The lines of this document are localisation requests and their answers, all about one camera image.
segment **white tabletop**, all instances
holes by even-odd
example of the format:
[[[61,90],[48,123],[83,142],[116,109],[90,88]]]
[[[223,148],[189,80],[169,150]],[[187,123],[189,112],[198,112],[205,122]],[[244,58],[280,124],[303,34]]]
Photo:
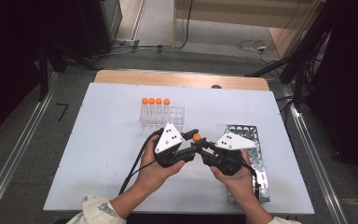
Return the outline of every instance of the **white tabletop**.
[[[273,214],[313,214],[295,155],[271,91],[91,83],[54,177],[45,210],[81,210],[87,195],[117,196],[147,138],[140,134],[143,97],[170,98],[185,107],[184,132],[199,129],[216,141],[228,124],[257,127]],[[241,214],[200,155],[170,177],[135,212]]]

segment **wire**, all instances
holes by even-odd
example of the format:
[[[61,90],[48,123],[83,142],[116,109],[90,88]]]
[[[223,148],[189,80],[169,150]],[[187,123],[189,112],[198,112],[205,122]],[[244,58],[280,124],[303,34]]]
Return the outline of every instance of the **wire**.
[[[130,170],[130,173],[127,175],[126,179],[124,180],[123,185],[121,186],[121,189],[120,189],[120,192],[118,193],[118,195],[120,195],[120,194],[122,194],[122,193],[124,192],[124,190],[126,189],[127,185],[129,184],[129,182],[130,182],[130,180],[131,180],[131,177],[132,177],[134,174],[136,174],[136,173],[139,172],[140,170],[144,169],[146,166],[148,166],[148,165],[150,165],[151,163],[153,163],[153,162],[151,162],[151,163],[147,164],[146,166],[139,168],[137,171],[135,171],[135,172],[133,171],[133,170],[135,170],[135,167],[136,167],[136,165],[138,164],[138,161],[141,159],[142,154],[143,154],[144,151],[145,151],[145,148],[146,148],[147,143],[150,141],[150,139],[152,139],[153,136],[155,136],[155,135],[161,135],[163,131],[164,131],[164,129],[161,128],[161,129],[159,129],[159,130],[157,130],[157,131],[151,133],[151,134],[147,137],[147,139],[145,140],[144,144],[143,144],[142,147],[141,147],[141,150],[139,150],[138,156],[136,157],[136,160],[135,160],[135,162],[133,163],[133,166],[132,166],[132,168],[131,168],[131,170]]]
[[[144,165],[143,167],[139,168],[138,170],[134,171],[134,172],[132,173],[131,177],[132,177],[133,175],[135,175],[136,173],[140,172],[141,170],[143,170],[144,168],[146,168],[147,166],[153,164],[155,161],[156,161],[156,160],[153,160],[153,161],[149,162],[148,164]]]
[[[279,43],[279,40],[281,39],[281,35],[282,35],[283,31],[290,25],[290,23],[292,22],[293,18],[295,17],[296,12],[297,12],[297,10],[298,10],[298,7],[300,6],[300,2],[301,2],[301,0],[298,0],[298,2],[297,2],[297,7],[296,7],[296,9],[295,9],[295,12],[293,12],[292,18],[290,19],[289,22],[287,22],[287,24],[286,24],[286,25],[284,26],[284,28],[281,30],[281,33],[279,34],[279,37],[278,37],[278,40],[277,40],[277,44]]]
[[[124,51],[124,52],[118,52],[118,53],[108,53],[108,54],[104,54],[101,56],[109,56],[109,55],[120,55],[120,54],[127,54],[127,53],[133,53],[133,52],[138,52],[138,51],[142,51],[142,50],[148,50],[148,49],[161,49],[161,50],[180,50],[182,48],[185,47],[187,40],[188,40],[188,27],[190,24],[190,16],[191,16],[191,11],[193,8],[193,0],[191,0],[190,2],[190,8],[188,10],[188,14],[187,14],[187,22],[186,22],[186,39],[185,42],[182,44],[182,46],[180,46],[179,48],[173,48],[171,46],[166,46],[166,45],[143,45],[143,46],[136,46],[136,49],[132,49],[129,51]],[[134,46],[118,46],[115,48],[112,48],[112,50],[114,49],[122,49],[122,48],[134,48]]]

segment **white sleeve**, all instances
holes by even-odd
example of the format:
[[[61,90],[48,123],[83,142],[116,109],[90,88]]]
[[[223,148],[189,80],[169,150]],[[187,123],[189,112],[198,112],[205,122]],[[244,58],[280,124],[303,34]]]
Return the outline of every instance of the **white sleeve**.
[[[280,217],[275,217],[268,224],[301,224],[301,223],[293,220],[286,220]]]
[[[126,224],[113,209],[109,199],[90,195],[83,199],[83,211],[73,217],[67,224]]]

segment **person's left hand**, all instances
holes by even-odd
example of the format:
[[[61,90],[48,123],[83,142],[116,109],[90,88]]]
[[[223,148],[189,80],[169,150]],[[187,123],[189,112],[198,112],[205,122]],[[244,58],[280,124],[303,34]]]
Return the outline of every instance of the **person's left hand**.
[[[141,158],[141,165],[143,167],[154,161],[153,150],[155,144],[158,142],[159,136],[153,136],[147,143],[144,155]],[[179,161],[171,167],[163,168],[156,161],[139,171],[138,177],[133,186],[138,186],[143,190],[147,190],[149,194],[159,189],[165,180],[171,175],[177,174],[185,164],[184,161]]]

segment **test tube rack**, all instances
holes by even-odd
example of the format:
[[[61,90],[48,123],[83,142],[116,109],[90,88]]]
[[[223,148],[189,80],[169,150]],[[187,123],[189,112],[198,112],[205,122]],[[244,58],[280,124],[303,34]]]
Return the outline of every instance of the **test tube rack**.
[[[267,181],[266,169],[264,168],[263,154],[261,153],[260,140],[256,126],[229,124],[226,128],[226,131],[240,135],[258,144],[258,147],[247,149],[249,154],[249,161],[252,168],[255,169],[257,174],[257,181],[261,185],[258,201],[261,203],[270,202],[271,197],[269,194],[269,182]],[[237,203],[230,194],[228,194],[228,203]]]
[[[179,131],[185,124],[185,107],[173,106],[168,98],[143,98],[139,123],[141,133],[150,134],[170,122]]]

